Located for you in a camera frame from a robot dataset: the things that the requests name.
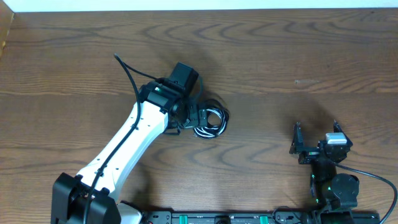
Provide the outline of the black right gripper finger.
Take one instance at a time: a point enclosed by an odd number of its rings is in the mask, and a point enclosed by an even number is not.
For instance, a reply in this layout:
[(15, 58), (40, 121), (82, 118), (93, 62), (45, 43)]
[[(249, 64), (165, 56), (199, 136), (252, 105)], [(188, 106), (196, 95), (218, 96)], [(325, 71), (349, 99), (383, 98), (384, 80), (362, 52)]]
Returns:
[(304, 149), (301, 123), (294, 124), (293, 140), (289, 149), (289, 154), (300, 154)]
[(340, 124), (336, 120), (334, 120), (334, 122), (333, 122), (333, 132), (334, 133), (343, 133), (343, 130), (342, 130)]

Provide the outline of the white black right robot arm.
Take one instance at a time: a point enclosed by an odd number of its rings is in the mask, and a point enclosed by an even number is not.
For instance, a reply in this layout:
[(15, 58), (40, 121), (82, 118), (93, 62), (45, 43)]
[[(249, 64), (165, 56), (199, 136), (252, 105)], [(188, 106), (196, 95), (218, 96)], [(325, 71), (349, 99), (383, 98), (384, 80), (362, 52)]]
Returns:
[(294, 124), (290, 154), (298, 155), (299, 164), (311, 166), (310, 192), (317, 201), (312, 211), (303, 215), (304, 223), (354, 223), (351, 209), (358, 206), (359, 179), (337, 173), (337, 165), (346, 159), (353, 143), (337, 122), (316, 146), (304, 144), (300, 123)]

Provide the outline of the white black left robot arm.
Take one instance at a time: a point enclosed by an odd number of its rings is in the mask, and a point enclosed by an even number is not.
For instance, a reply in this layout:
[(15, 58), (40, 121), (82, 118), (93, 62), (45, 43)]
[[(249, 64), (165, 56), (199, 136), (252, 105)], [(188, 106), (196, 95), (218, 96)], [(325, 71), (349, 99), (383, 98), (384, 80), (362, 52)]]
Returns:
[(119, 131), (76, 176), (60, 174), (52, 188), (51, 223), (140, 223), (143, 213), (119, 202), (123, 185), (152, 142), (168, 129), (201, 126), (205, 112), (195, 83), (161, 78), (136, 88), (136, 103)]

